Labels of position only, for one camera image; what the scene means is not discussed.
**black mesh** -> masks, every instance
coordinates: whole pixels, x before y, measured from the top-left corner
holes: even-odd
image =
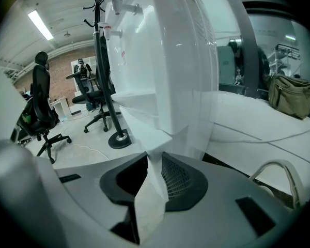
[[[192,183],[188,172],[168,159],[163,159],[162,177],[166,183],[169,200],[182,195]]]

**black slot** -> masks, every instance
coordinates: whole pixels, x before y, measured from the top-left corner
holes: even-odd
[[[243,214],[260,237],[275,226],[275,223],[250,197],[236,199]]]
[[[59,177],[59,179],[60,179],[62,184],[70,182],[70,181],[73,181],[73,180],[76,180],[76,179],[79,179],[79,178],[81,178],[81,176],[77,175],[77,174]]]

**chair armrest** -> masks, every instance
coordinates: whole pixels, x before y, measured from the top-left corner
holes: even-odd
[[[68,75],[67,77],[66,77],[66,79],[72,79],[72,78],[76,78],[76,76],[81,76],[81,72],[75,72],[75,73],[73,73],[73,74],[71,74],[71,75]]]

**chair base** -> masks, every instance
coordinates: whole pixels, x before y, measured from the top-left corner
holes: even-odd
[[[110,113],[108,111],[104,112],[102,108],[100,108],[99,110],[99,114],[96,115],[94,117],[94,119],[92,121],[90,121],[84,128],[84,132],[87,133],[88,132],[88,129],[87,127],[91,126],[93,123],[99,121],[100,119],[103,119],[103,124],[104,124],[104,127],[103,127],[103,131],[104,132],[107,132],[109,129],[108,129],[108,126],[107,126],[107,121],[106,121],[106,117],[110,117]]]
[[[108,144],[113,149],[123,149],[131,145],[131,139],[127,130],[123,130],[124,137],[120,138],[118,133],[115,132],[108,140]]]
[[[50,139],[47,138],[47,135],[48,135],[48,133],[43,134],[43,138],[45,140],[45,143],[44,143],[44,145],[42,145],[37,156],[41,156],[42,153],[45,150],[47,150],[48,157],[50,158],[50,161],[53,164],[53,163],[55,163],[55,160],[52,158],[52,155],[51,155],[52,144],[63,141],[63,140],[67,140],[67,143],[72,143],[72,140],[69,136],[62,136],[62,134],[56,135]]]

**fluorescent light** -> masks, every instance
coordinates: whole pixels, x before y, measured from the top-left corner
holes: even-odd
[[[44,35],[44,37],[47,40],[53,39],[52,34],[50,33],[50,31],[48,30],[48,28],[45,26],[45,24],[43,23],[43,21],[41,20],[38,12],[32,11],[30,14],[28,14],[29,18],[32,20],[32,22],[34,23],[34,25],[39,29],[39,31]]]
[[[230,39],[230,42],[242,42],[242,39]]]
[[[292,36],[289,36],[289,35],[286,35],[285,36],[287,39],[291,39],[291,40],[296,40],[296,38],[292,37]]]

